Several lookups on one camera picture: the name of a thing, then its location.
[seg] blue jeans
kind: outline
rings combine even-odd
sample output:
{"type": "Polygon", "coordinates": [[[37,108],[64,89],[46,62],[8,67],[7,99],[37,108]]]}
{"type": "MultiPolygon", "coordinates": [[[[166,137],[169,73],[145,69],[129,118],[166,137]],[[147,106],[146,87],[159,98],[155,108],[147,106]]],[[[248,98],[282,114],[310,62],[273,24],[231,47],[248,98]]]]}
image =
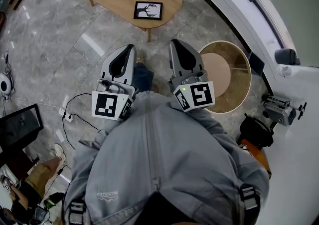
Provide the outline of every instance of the blue jeans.
{"type": "Polygon", "coordinates": [[[142,63],[137,63],[134,69],[133,86],[140,92],[151,90],[154,73],[142,63]]]}

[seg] jacket logo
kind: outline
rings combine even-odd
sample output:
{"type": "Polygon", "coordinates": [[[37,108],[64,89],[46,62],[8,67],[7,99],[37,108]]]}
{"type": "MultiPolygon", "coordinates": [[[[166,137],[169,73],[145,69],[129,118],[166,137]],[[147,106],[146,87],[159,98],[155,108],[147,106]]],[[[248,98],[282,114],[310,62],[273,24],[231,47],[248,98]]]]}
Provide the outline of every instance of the jacket logo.
{"type": "Polygon", "coordinates": [[[97,197],[98,197],[98,199],[105,200],[107,202],[115,201],[119,198],[119,191],[98,192],[97,197]]]}

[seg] gray jacket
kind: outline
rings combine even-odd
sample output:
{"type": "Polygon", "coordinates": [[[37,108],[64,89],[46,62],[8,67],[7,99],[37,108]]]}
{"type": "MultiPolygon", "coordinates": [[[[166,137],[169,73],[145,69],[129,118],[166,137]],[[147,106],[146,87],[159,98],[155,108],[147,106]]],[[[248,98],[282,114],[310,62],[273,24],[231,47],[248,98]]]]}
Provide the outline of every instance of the gray jacket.
{"type": "Polygon", "coordinates": [[[266,170],[205,110],[180,110],[152,92],[137,95],[132,115],[108,121],[93,142],[80,142],[64,202],[85,200],[89,223],[133,225],[154,192],[199,224],[242,224],[239,188],[255,187],[263,204],[266,170]]]}

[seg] person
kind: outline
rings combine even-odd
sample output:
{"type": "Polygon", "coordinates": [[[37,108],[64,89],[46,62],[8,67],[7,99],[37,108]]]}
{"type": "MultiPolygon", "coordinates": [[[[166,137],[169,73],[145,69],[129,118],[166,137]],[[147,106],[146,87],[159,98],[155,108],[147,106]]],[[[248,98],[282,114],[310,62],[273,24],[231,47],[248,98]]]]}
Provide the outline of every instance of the person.
{"type": "Polygon", "coordinates": [[[56,144],[54,149],[55,157],[35,166],[30,175],[21,182],[20,187],[17,188],[8,178],[5,179],[11,189],[10,197],[13,201],[11,211],[0,207],[0,218],[5,224],[30,224],[37,205],[44,197],[47,182],[66,158],[60,145],[56,144]]]}
{"type": "Polygon", "coordinates": [[[262,206],[267,171],[208,111],[184,113],[177,100],[150,91],[154,74],[138,61],[133,82],[141,93],[130,117],[106,121],[94,141],[77,146],[62,222],[244,224],[252,215],[243,189],[254,189],[262,206]]]}

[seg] black bag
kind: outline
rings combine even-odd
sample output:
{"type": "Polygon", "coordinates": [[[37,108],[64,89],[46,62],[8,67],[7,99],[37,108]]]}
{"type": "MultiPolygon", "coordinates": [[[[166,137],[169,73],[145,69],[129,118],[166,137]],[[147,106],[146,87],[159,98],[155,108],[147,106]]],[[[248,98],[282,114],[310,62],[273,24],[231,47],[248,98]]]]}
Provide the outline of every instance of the black bag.
{"type": "Polygon", "coordinates": [[[274,132],[270,130],[259,119],[247,116],[240,125],[240,140],[246,139],[261,150],[263,147],[269,147],[274,142],[272,135],[274,132]]]}

